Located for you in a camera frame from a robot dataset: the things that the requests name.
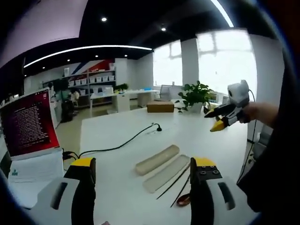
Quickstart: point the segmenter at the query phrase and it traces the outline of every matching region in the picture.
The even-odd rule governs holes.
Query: potted plant
[[[191,111],[193,113],[200,113],[202,106],[205,103],[209,103],[210,92],[212,89],[209,89],[208,85],[200,83],[197,81],[197,84],[186,84],[182,88],[183,92],[179,92],[178,95],[183,99],[184,107],[178,108],[181,113],[184,111]]]
[[[124,83],[124,84],[120,84],[114,87],[114,91],[125,91],[128,89],[128,84]]]

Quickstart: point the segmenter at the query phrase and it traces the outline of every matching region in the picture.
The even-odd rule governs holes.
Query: floor
[[[104,105],[104,106],[97,106],[93,108],[93,117],[96,116],[103,116],[107,115],[107,110],[111,110],[112,105]],[[130,101],[130,110],[138,109],[137,100]],[[84,119],[90,117],[90,109],[83,109],[80,110],[79,113],[73,118],[72,121],[67,123],[61,123],[56,129],[56,134],[58,136],[60,145],[64,148],[64,151],[73,151],[76,154],[80,152],[80,134],[81,134],[81,122]],[[247,142],[246,152],[245,152],[245,159],[248,155],[248,152],[251,148],[251,143]],[[73,159],[65,161],[65,168],[73,161]],[[253,162],[247,163],[245,174],[251,168]]]

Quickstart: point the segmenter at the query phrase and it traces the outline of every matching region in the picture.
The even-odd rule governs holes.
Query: paper document
[[[32,208],[38,201],[38,193],[57,177],[63,177],[62,152],[12,161],[8,185],[16,201]]]

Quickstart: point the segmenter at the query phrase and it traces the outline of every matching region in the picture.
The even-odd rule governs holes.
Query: plant pot
[[[190,107],[188,110],[189,110],[191,113],[201,113],[202,106],[203,106],[203,103],[202,103],[202,102],[195,103],[195,104],[194,104],[192,107]]]

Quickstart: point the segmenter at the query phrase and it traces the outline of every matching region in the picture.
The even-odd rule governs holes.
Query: white table
[[[118,112],[125,112],[130,110],[129,95],[137,94],[137,104],[140,107],[145,107],[152,98],[152,93],[159,92],[158,90],[127,90],[123,94],[92,94],[90,97],[90,117],[92,117],[93,100],[98,98],[112,97],[113,107]]]
[[[237,180],[246,150],[247,124],[235,123],[211,133],[215,119],[205,119],[203,113],[147,113],[143,108],[86,119],[82,121],[80,152],[119,146],[152,122],[159,123],[162,131],[157,132],[157,127],[152,127],[121,149],[83,155],[96,158],[95,224],[105,221],[114,225],[190,224],[190,206],[170,208],[188,172],[159,200],[156,198],[177,176],[149,194],[143,181],[165,165],[145,176],[134,172],[136,163],[171,144],[180,148],[180,154],[213,160],[223,177]],[[188,193],[189,187],[187,185],[182,194]]]

